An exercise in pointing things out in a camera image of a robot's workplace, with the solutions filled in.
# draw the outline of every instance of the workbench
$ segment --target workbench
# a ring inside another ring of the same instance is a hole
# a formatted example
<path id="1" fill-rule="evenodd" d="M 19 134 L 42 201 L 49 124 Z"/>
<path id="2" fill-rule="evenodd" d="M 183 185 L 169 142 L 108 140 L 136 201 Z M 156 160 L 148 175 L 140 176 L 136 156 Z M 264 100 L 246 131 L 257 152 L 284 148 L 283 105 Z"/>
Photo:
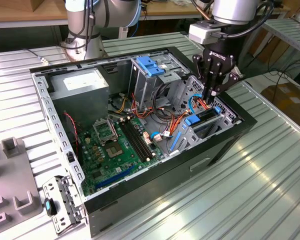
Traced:
<path id="1" fill-rule="evenodd" d="M 189 59 L 202 49 L 180 33 L 106 40 L 110 56 L 176 46 Z M 68 61 L 59 47 L 33 49 L 50 63 Z M 65 175 L 29 68 L 40 60 L 20 50 L 0 53 L 0 140 L 22 138 L 41 200 L 42 184 Z M 238 83 L 227 93 L 256 120 L 215 165 L 160 199 L 108 228 L 95 239 L 300 239 L 300 127 L 256 93 Z M 57 237 L 41 214 L 0 233 L 9 239 L 87 239 L 81 223 Z"/>
<path id="2" fill-rule="evenodd" d="M 296 22 L 291 18 L 280 19 L 280 20 L 272 19 L 272 20 L 267 20 L 262 25 L 262 27 L 265 30 L 267 30 L 269 33 L 264 39 L 266 43 L 264 42 L 261 43 L 257 51 L 262 51 L 262 49 L 265 47 L 265 44 L 267 44 L 267 42 L 273 36 L 276 36 L 294 48 L 293 51 L 287 57 L 287 59 L 293 59 L 293 57 L 297 54 L 297 52 L 298 51 L 300 52 L 300 23 Z M 288 66 L 289 63 L 290 62 L 287 61 L 287 63 L 284 66 L 282 66 L 281 69 L 283 70 L 286 66 Z"/>

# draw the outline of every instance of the ram slot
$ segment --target ram slot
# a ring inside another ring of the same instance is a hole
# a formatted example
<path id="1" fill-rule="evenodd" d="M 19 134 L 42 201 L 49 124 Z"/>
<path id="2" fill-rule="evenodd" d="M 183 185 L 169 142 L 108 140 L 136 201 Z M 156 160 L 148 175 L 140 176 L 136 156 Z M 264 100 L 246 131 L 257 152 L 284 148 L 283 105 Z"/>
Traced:
<path id="1" fill-rule="evenodd" d="M 128 129 L 130 130 L 130 133 L 133 133 L 136 135 L 136 139 L 138 140 L 139 144 L 141 145 L 143 151 L 146 153 L 146 156 L 151 159 L 153 157 L 151 154 L 151 151 L 149 150 L 148 146 L 144 142 L 144 139 L 139 135 L 139 133 L 137 132 L 137 130 L 134 128 L 134 126 L 131 123 L 128 124 Z"/>
<path id="2" fill-rule="evenodd" d="M 142 163 L 147 161 L 147 158 L 152 157 L 149 148 L 140 138 L 139 133 L 135 130 L 135 128 L 131 126 L 130 122 L 123 122 L 120 124 L 120 127 L 128 141 L 132 145 L 133 149 L 136 151 Z"/>

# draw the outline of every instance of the cardboard box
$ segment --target cardboard box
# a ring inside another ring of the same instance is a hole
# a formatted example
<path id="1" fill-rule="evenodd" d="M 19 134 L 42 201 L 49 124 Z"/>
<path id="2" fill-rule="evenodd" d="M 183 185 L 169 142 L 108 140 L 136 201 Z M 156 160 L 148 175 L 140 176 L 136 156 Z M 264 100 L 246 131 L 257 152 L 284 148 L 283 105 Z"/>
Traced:
<path id="1" fill-rule="evenodd" d="M 0 0 L 0 6 L 33 12 L 44 0 Z"/>
<path id="2" fill-rule="evenodd" d="M 271 102 L 275 88 L 275 85 L 269 86 L 261 94 Z M 279 84 L 273 104 L 300 126 L 300 88 L 292 83 Z"/>

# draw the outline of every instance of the blue expansion slot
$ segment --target blue expansion slot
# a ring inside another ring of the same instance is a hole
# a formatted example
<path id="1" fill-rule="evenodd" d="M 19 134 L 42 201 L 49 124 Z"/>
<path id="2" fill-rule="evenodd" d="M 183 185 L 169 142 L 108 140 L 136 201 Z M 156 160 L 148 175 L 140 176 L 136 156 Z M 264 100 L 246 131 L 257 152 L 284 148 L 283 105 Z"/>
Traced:
<path id="1" fill-rule="evenodd" d="M 170 147 L 170 151 L 171 151 L 171 152 L 172 152 L 172 150 L 175 148 L 175 146 L 176 146 L 176 144 L 177 144 L 177 142 L 178 142 L 180 136 L 181 136 L 181 132 L 178 132 L 178 134 L 177 134 L 177 136 L 176 136 L 176 138 L 175 138 L 175 140 L 174 140 L 172 146 Z"/>
<path id="2" fill-rule="evenodd" d="M 112 177 L 110 177 L 110 178 L 108 178 L 108 179 L 106 179 L 106 180 L 104 180 L 102 182 L 99 182 L 98 184 L 95 185 L 94 188 L 95 189 L 99 189 L 99 188 L 101 188 L 103 186 L 106 186 L 108 184 L 111 184 L 111 183 L 115 182 L 116 180 L 118 180 L 120 178 L 123 178 L 123 177 L 129 175 L 130 172 L 131 172 L 131 170 L 134 169 L 134 168 L 135 168 L 135 165 L 129 167 L 127 170 L 124 170 L 123 172 L 118 173 L 115 176 L 112 176 Z"/>

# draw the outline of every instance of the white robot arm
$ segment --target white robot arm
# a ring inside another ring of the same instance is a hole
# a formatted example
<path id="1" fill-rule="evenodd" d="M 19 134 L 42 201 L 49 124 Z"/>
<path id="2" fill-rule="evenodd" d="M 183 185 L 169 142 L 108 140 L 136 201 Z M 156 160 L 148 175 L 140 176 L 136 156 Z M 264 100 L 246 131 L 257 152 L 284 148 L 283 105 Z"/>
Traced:
<path id="1" fill-rule="evenodd" d="M 66 0 L 69 35 L 62 43 L 73 61 L 105 55 L 99 28 L 130 27 L 140 17 L 140 0 Z"/>

